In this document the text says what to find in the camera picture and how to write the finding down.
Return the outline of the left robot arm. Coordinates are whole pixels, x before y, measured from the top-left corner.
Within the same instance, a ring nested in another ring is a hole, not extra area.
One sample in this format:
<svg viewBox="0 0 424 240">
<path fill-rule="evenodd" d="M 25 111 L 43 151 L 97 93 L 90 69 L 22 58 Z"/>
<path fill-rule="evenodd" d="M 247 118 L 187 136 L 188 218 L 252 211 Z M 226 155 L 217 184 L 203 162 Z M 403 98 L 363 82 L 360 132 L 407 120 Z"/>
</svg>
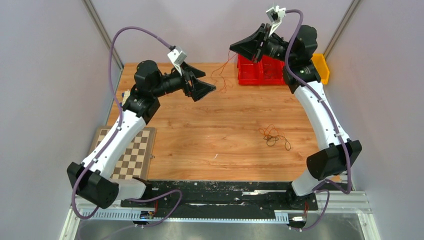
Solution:
<svg viewBox="0 0 424 240">
<path fill-rule="evenodd" d="M 160 107 L 159 98 L 177 91 L 197 102 L 216 90 L 200 79 L 206 73 L 185 62 L 181 72 L 175 67 L 162 73 L 153 60 L 136 67 L 135 84 L 121 113 L 100 144 L 81 162 L 71 162 L 67 175 L 73 195 L 78 195 L 97 208 L 107 209 L 114 201 L 133 199 L 140 207 L 153 201 L 147 182 L 140 178 L 111 180 L 115 166 L 136 135 L 145 128 Z"/>
</svg>

